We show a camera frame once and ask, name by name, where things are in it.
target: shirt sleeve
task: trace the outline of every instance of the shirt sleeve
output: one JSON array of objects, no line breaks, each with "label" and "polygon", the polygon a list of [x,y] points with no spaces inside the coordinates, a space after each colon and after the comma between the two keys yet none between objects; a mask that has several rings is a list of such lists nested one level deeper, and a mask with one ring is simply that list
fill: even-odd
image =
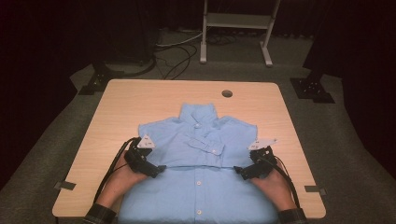
[{"label": "shirt sleeve", "polygon": [[90,211],[84,217],[82,223],[93,223],[93,224],[111,224],[116,213],[100,204],[94,203]]},{"label": "shirt sleeve", "polygon": [[303,209],[296,208],[285,210],[279,213],[279,221],[281,224],[307,224]]}]

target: shirt collar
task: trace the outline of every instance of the shirt collar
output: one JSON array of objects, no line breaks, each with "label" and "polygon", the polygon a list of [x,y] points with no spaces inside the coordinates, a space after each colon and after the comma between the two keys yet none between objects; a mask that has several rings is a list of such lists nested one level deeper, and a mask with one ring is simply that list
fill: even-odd
[{"label": "shirt collar", "polygon": [[213,104],[209,105],[189,105],[183,104],[179,119],[190,124],[206,124],[218,118],[216,108]]}]

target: dark background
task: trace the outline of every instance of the dark background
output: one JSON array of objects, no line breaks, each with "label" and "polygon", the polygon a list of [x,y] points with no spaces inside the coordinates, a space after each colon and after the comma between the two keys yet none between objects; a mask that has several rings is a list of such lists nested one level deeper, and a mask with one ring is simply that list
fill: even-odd
[{"label": "dark background", "polygon": [[[209,10],[267,14],[273,5],[220,2]],[[385,0],[283,0],[273,35],[315,38],[302,66],[343,79],[361,141],[395,177],[394,11]],[[71,75],[96,61],[145,62],[152,29],[201,29],[202,12],[202,0],[3,1],[0,186],[77,93]]]}]

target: human hand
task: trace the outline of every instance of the human hand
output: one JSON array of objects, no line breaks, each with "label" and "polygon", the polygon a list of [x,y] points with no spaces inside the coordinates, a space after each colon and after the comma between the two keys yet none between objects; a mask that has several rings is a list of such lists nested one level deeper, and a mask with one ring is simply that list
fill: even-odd
[{"label": "human hand", "polygon": [[[277,161],[277,166],[282,169],[279,161]],[[288,182],[277,170],[274,169],[263,179],[252,178],[250,181],[274,203],[279,212],[297,208],[291,198]]]},{"label": "human hand", "polygon": [[124,159],[125,151],[122,152],[114,168],[114,173],[107,180],[104,189],[99,195],[96,203],[110,208],[113,203],[135,184],[147,178],[146,175],[132,171]]}]

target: white metal frame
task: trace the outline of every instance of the white metal frame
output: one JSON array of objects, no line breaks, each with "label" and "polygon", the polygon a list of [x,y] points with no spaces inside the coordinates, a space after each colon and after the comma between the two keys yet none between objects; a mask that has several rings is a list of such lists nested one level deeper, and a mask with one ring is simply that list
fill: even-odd
[{"label": "white metal frame", "polygon": [[204,22],[203,22],[203,33],[201,42],[201,58],[200,63],[206,63],[206,31],[207,27],[235,27],[235,28],[248,28],[248,29],[263,29],[267,30],[264,39],[260,41],[260,47],[262,48],[262,55],[265,60],[265,64],[268,67],[273,66],[270,54],[268,52],[268,41],[271,36],[272,29],[274,27],[276,13],[279,9],[280,1],[276,0],[273,13],[267,16],[259,15],[243,15],[243,14],[225,14],[225,13],[208,13],[207,12],[207,1],[205,0],[204,5]]}]

